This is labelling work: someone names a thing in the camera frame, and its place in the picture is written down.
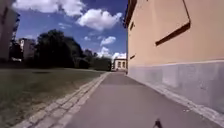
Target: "white cloud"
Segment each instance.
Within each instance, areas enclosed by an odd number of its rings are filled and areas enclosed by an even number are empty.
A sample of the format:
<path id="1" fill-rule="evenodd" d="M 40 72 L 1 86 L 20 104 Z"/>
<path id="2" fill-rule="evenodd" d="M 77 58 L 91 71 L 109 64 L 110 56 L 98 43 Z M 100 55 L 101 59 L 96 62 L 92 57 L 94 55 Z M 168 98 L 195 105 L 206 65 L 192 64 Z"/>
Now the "white cloud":
<path id="1" fill-rule="evenodd" d="M 82 15 L 85 4 L 81 0 L 59 0 L 68 16 Z"/>
<path id="2" fill-rule="evenodd" d="M 110 50 L 106 47 L 102 47 L 102 49 L 97 52 L 99 57 L 109 57 L 111 58 Z"/>
<path id="3" fill-rule="evenodd" d="M 102 9 L 90 9 L 76 22 L 81 26 L 103 31 L 104 29 L 114 27 L 114 25 L 119 22 L 121 16 L 122 13 L 117 13 L 112 16 L 108 11 L 103 11 Z"/>
<path id="4" fill-rule="evenodd" d="M 97 52 L 99 57 L 108 57 L 111 58 L 112 60 L 119 58 L 119 59 L 126 59 L 126 53 L 114 53 L 113 55 L 110 53 L 110 50 L 106 47 L 102 47 L 99 52 Z"/>
<path id="5" fill-rule="evenodd" d="M 101 41 L 101 45 L 108 45 L 108 44 L 112 44 L 116 41 L 116 37 L 113 36 L 109 36 L 108 38 L 105 38 Z"/>
<path id="6" fill-rule="evenodd" d="M 91 39 L 90 39 L 88 36 L 86 36 L 86 37 L 84 38 L 84 40 L 85 40 L 85 41 L 90 41 Z"/>
<path id="7" fill-rule="evenodd" d="M 126 59 L 127 58 L 127 54 L 126 53 L 114 53 L 114 55 L 112 56 L 112 59 Z"/>
<path id="8" fill-rule="evenodd" d="M 89 36 L 94 36 L 94 35 L 96 35 L 96 33 L 94 33 L 94 32 L 89 33 Z"/>
<path id="9" fill-rule="evenodd" d="M 70 24 L 65 23 L 58 23 L 61 29 L 71 28 L 72 26 Z"/>
<path id="10" fill-rule="evenodd" d="M 82 15 L 85 4 L 81 0 L 16 0 L 13 7 L 21 10 L 35 10 L 43 13 L 58 12 L 60 7 L 66 15 Z"/>

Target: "curb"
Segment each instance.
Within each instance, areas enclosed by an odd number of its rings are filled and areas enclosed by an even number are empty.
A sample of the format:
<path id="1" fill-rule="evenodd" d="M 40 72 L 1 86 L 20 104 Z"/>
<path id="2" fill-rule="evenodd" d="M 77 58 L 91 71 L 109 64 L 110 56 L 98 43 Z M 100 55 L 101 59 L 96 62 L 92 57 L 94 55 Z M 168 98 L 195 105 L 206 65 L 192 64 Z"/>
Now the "curb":
<path id="1" fill-rule="evenodd" d="M 64 128 L 107 75 L 109 73 L 104 73 L 82 85 L 74 93 L 67 94 L 65 97 L 54 101 L 12 128 Z"/>

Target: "yellow building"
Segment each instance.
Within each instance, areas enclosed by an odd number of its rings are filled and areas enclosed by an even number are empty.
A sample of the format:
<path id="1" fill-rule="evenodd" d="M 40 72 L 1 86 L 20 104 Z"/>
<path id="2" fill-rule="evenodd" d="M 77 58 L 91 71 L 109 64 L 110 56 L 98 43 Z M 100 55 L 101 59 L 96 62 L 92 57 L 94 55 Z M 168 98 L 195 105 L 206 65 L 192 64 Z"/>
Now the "yellow building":
<path id="1" fill-rule="evenodd" d="M 0 0 L 0 60 L 8 60 L 9 45 L 15 39 L 19 14 L 11 7 L 13 0 Z"/>
<path id="2" fill-rule="evenodd" d="M 224 112 L 223 12 L 223 0 L 128 0 L 128 76 Z"/>
<path id="3" fill-rule="evenodd" d="M 127 70 L 127 60 L 126 59 L 114 59 L 114 70 L 115 71 L 126 71 Z"/>

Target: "paved path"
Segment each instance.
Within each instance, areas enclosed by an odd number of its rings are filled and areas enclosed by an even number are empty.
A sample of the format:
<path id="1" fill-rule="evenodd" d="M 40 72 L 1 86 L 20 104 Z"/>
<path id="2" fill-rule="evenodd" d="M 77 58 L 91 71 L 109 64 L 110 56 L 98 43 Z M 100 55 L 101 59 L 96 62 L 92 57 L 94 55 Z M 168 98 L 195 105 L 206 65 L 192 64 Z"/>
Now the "paved path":
<path id="1" fill-rule="evenodd" d="M 110 74 L 66 128 L 221 128 L 123 74 Z"/>

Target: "grass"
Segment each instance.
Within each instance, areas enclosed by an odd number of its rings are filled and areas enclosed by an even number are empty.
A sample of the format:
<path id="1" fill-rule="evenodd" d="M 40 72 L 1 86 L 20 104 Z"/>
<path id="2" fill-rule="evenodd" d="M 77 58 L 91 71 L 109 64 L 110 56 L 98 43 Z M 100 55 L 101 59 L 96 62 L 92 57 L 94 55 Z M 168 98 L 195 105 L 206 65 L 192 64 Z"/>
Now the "grass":
<path id="1" fill-rule="evenodd" d="M 0 70 L 0 127 L 19 123 L 101 73 L 73 69 Z"/>

